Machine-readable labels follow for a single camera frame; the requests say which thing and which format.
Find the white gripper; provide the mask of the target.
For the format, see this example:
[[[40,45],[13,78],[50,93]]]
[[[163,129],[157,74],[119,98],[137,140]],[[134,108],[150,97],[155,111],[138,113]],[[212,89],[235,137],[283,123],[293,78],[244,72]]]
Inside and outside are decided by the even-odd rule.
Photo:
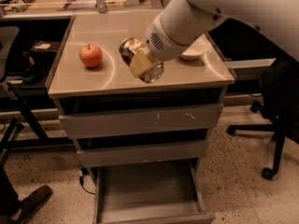
[[[148,27],[146,42],[149,49],[139,48],[131,61],[130,70],[134,77],[142,77],[153,66],[153,56],[160,61],[169,61],[187,49],[187,46],[180,45],[167,35],[161,22],[161,15],[158,15]]]

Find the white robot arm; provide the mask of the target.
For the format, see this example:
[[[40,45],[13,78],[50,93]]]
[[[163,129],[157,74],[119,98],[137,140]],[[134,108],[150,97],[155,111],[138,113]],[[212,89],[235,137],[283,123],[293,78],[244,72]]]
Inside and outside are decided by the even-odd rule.
[[[143,77],[156,64],[184,52],[226,19],[241,21],[299,60],[299,0],[171,0],[146,32],[130,70]]]

